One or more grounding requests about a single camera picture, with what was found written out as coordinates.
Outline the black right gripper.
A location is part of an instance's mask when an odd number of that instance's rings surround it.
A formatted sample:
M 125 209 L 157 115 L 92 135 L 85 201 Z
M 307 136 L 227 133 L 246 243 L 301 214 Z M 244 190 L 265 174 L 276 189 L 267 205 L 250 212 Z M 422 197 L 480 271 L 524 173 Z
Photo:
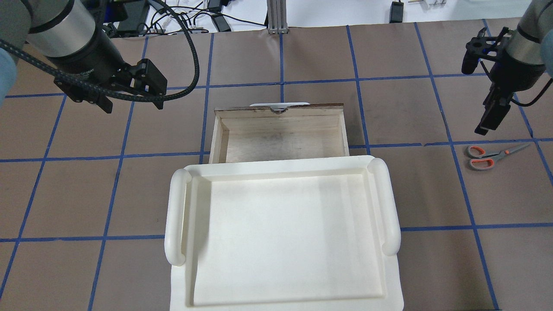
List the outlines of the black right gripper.
M 490 130 L 496 130 L 510 111 L 510 105 L 491 105 L 500 99 L 512 102 L 518 106 L 531 106 L 537 103 L 547 92 L 545 85 L 536 97 L 528 103 L 521 103 L 514 99 L 514 94 L 519 91 L 531 89 L 538 79 L 545 73 L 543 63 L 534 64 L 518 60 L 512 57 L 506 49 L 498 51 L 497 59 L 491 71 L 487 74 L 492 86 L 486 96 L 483 105 L 485 112 L 476 126 L 474 132 L 485 136 Z

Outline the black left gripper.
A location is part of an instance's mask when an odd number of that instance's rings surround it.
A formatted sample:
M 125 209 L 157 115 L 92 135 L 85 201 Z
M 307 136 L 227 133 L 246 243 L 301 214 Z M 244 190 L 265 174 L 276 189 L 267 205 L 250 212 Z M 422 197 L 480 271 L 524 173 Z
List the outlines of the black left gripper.
M 135 96 L 166 95 L 167 79 L 148 59 L 142 59 L 133 66 L 124 61 L 112 64 L 102 61 L 95 64 L 92 69 L 73 73 L 73 77 L 110 91 L 126 92 Z M 58 78 L 54 79 L 54 84 L 75 102 L 85 101 L 98 106 L 107 114 L 112 112 L 113 103 L 107 95 L 96 94 Z

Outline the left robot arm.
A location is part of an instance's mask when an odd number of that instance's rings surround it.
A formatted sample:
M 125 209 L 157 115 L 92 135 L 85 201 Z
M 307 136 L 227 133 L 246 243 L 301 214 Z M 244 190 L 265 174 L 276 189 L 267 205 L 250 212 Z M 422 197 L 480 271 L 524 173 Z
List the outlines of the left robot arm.
M 148 59 L 124 61 L 80 0 L 1 2 L 2 93 L 15 81 L 15 64 L 29 43 L 54 65 L 54 83 L 71 100 L 88 102 L 110 114 L 111 97 L 150 97 L 161 110 L 167 79 Z

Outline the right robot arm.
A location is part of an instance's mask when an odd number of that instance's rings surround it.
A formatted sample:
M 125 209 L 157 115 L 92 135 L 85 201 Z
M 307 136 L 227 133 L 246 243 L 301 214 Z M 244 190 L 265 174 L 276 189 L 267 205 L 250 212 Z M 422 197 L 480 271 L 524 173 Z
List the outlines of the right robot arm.
M 476 134 L 496 130 L 515 102 L 515 93 L 531 89 L 544 73 L 552 73 L 552 27 L 552 2 L 533 0 L 515 29 L 505 27 L 496 37 L 486 37 L 482 29 L 467 44 L 466 56 L 493 63 Z

